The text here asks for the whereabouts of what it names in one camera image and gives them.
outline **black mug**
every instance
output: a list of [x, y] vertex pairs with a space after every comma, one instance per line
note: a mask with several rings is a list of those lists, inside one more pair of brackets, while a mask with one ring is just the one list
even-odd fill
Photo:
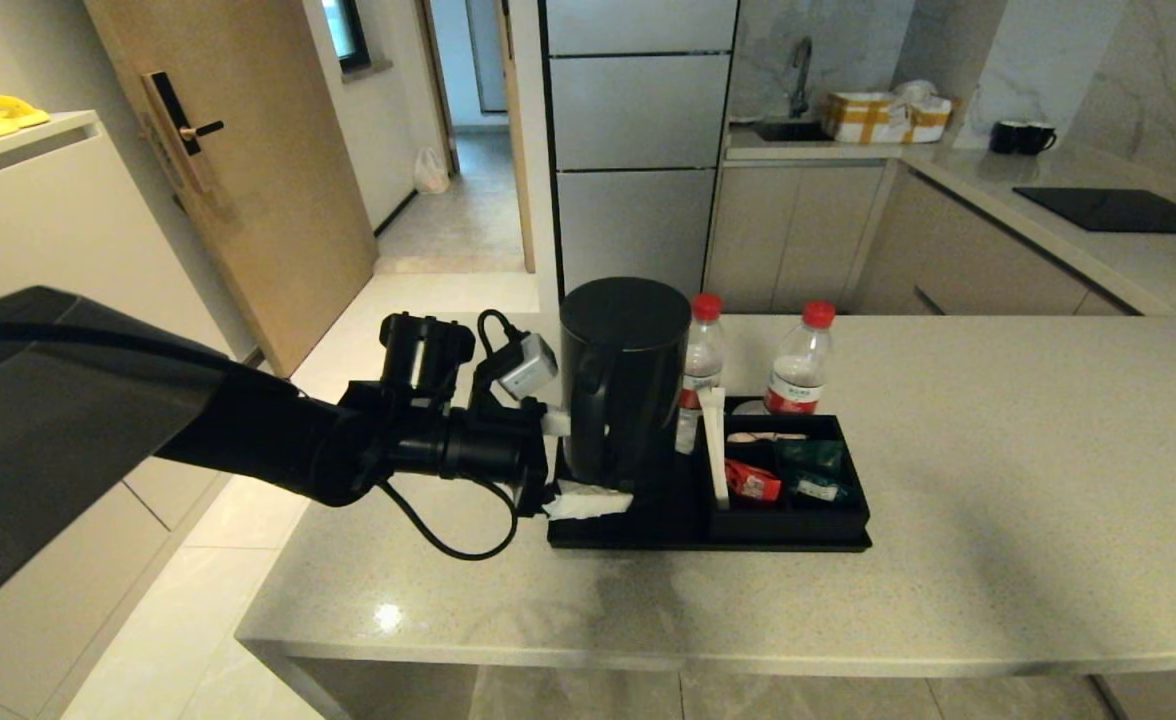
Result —
[[1014, 120], [1001, 120], [1001, 122], [995, 124], [993, 136], [989, 138], [989, 151], [1009, 155], [1018, 146], [1018, 132], [1025, 127], [1028, 127], [1027, 124], [1017, 124]]
[[603, 278], [561, 302], [570, 479], [635, 500], [669, 489], [690, 305], [666, 284]]
[[1058, 135], [1049, 124], [1027, 124], [1017, 128], [1014, 133], [1014, 147], [1022, 155], [1036, 155], [1037, 152], [1049, 151]]

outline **red bottle cap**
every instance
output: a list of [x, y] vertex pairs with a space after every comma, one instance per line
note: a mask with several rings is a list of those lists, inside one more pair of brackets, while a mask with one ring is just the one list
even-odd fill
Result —
[[701, 292], [694, 296], [694, 319], [701, 324], [710, 324], [721, 316], [721, 296], [710, 292]]
[[830, 328], [833, 318], [836, 318], [836, 305], [822, 300], [807, 302], [802, 313], [802, 322], [817, 331]]

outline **stainless steel refrigerator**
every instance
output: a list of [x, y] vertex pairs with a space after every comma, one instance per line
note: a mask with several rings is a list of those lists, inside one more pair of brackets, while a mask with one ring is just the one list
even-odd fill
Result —
[[703, 278], [739, 0], [547, 0], [562, 292]]

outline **red packet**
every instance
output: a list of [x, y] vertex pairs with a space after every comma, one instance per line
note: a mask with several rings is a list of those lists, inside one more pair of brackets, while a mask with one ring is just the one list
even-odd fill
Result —
[[739, 460], [726, 460], [726, 484], [735, 495], [761, 502], [775, 502], [784, 488], [784, 484], [774, 474]]

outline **kettle lid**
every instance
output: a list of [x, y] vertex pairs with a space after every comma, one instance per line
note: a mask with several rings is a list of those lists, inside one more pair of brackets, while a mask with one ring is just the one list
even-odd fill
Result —
[[681, 340], [690, 327], [690, 305], [666, 284], [602, 278], [566, 295], [561, 327], [588, 345], [648, 351]]

